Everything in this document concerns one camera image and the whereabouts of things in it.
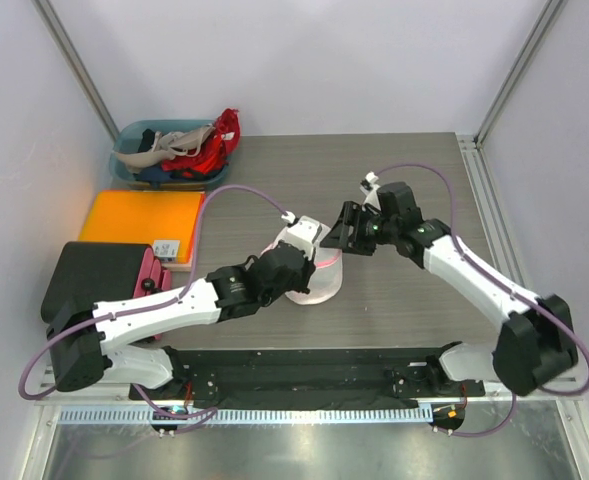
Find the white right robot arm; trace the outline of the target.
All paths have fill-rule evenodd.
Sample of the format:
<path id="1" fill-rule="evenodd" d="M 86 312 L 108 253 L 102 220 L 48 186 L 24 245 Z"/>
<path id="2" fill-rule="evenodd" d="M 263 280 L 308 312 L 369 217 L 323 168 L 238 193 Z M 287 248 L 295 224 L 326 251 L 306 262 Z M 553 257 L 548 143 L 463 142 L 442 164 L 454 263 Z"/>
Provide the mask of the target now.
<path id="1" fill-rule="evenodd" d="M 425 371 L 431 391 L 446 395 L 462 381 L 480 380 L 498 381 L 526 396 L 576 366 L 577 348 L 568 336 L 571 314 L 562 298 L 542 298 L 510 282 L 453 236 L 444 222 L 424 219 L 406 183 L 364 183 L 362 189 L 364 202 L 344 202 L 322 246 L 371 256 L 377 247 L 391 245 L 452 286 L 497 330 L 492 345 L 444 346 Z"/>

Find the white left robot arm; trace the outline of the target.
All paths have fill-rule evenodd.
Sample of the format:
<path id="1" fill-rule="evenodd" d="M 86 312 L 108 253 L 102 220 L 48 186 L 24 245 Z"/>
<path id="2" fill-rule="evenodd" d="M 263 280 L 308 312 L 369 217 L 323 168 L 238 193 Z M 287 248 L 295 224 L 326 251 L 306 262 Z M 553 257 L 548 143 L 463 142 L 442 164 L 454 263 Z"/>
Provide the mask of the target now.
<path id="1" fill-rule="evenodd" d="M 187 385 L 183 367 L 168 350 L 147 351 L 136 342 L 251 316 L 290 291 L 307 294 L 315 257 L 312 245 L 280 240 L 260 256 L 221 267 L 188 289 L 94 306 L 71 298 L 47 331 L 56 390 L 74 392 L 110 379 L 155 389 L 167 399 L 179 397 Z"/>

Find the white mesh laundry bag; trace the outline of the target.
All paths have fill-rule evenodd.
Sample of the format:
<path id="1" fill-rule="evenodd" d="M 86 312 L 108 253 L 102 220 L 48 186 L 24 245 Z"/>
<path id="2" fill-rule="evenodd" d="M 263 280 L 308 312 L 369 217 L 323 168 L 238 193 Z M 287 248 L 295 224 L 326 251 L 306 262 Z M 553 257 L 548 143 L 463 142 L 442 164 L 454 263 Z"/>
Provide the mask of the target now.
<path id="1" fill-rule="evenodd" d="M 314 240 L 316 248 L 315 271 L 308 283 L 309 293 L 288 291 L 285 296 L 298 305 L 317 305 L 334 297 L 340 290 L 343 281 L 342 251 L 333 248 L 324 248 L 320 242 L 330 232 L 330 228 L 322 222 L 312 220 L 319 228 L 320 233 Z"/>

